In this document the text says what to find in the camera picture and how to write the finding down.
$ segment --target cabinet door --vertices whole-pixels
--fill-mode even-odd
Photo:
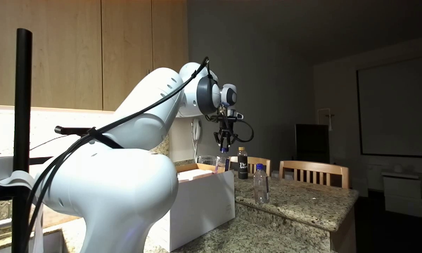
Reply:
[[[22,6],[21,2],[0,0],[0,104],[14,104],[15,34]]]
[[[101,108],[100,0],[0,0],[0,104],[14,104],[17,28],[32,32],[32,106]]]
[[[188,59],[187,2],[152,0],[153,68],[178,72]]]
[[[150,0],[102,0],[102,108],[114,111],[152,70]]]

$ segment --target chair backrest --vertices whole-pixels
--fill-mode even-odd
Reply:
[[[237,163],[237,156],[229,156],[230,163]],[[270,177],[270,159],[247,156],[249,173],[254,173],[256,163],[261,163],[266,167],[266,174]]]
[[[291,172],[297,181],[349,188],[349,169],[343,166],[305,160],[280,160],[280,179],[284,179],[287,172]]]

